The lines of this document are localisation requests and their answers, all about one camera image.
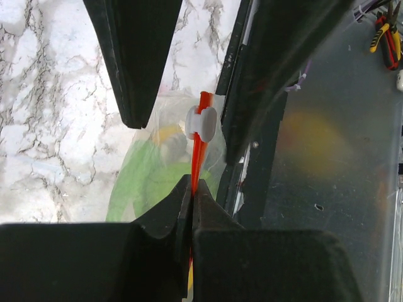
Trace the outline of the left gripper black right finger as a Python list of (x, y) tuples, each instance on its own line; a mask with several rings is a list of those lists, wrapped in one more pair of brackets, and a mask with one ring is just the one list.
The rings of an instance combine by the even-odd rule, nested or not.
[(359, 301), (347, 253), (318, 230), (247, 230), (200, 181), (193, 210), (195, 301)]

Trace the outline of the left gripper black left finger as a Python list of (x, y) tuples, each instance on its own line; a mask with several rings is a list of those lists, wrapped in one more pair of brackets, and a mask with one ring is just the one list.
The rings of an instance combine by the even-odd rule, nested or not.
[(2, 301), (181, 301), (188, 294), (191, 178), (129, 223), (1, 226)]

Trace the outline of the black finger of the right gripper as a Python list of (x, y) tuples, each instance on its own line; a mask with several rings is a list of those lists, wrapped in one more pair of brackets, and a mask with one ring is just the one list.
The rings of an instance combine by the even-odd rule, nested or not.
[(124, 125), (145, 128), (161, 84), (181, 1), (86, 0)]
[(235, 164), (264, 117), (338, 25), (352, 1), (260, 1), (254, 14), (236, 95), (230, 104), (225, 161)]

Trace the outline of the green toy leaf vegetable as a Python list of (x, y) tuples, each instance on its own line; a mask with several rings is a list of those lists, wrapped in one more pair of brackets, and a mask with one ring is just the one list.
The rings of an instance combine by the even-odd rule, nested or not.
[(149, 140), (131, 145), (111, 192), (107, 222), (133, 221), (142, 216), (191, 172), (188, 154), (165, 162), (161, 152), (162, 148)]

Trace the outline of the yellow toy corn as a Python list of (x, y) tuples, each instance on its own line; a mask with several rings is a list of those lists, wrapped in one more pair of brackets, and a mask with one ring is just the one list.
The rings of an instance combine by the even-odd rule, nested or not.
[(152, 141), (160, 151), (185, 151), (187, 147), (186, 135), (177, 124), (160, 127), (152, 134)]

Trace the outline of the clear bag with orange zipper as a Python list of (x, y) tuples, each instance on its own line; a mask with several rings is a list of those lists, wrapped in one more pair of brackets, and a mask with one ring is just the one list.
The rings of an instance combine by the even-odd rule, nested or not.
[[(149, 122), (144, 129), (135, 132), (132, 144), (136, 141), (152, 141), (152, 134), (160, 127), (177, 124), (185, 132), (185, 119), (189, 109), (196, 106), (199, 99), (183, 91), (171, 91), (157, 97), (154, 109), (152, 110)], [(193, 151), (193, 141), (187, 139), (185, 151), (168, 151), (164, 149), (162, 153), (163, 161), (172, 162), (179, 160), (185, 154), (191, 156)]]

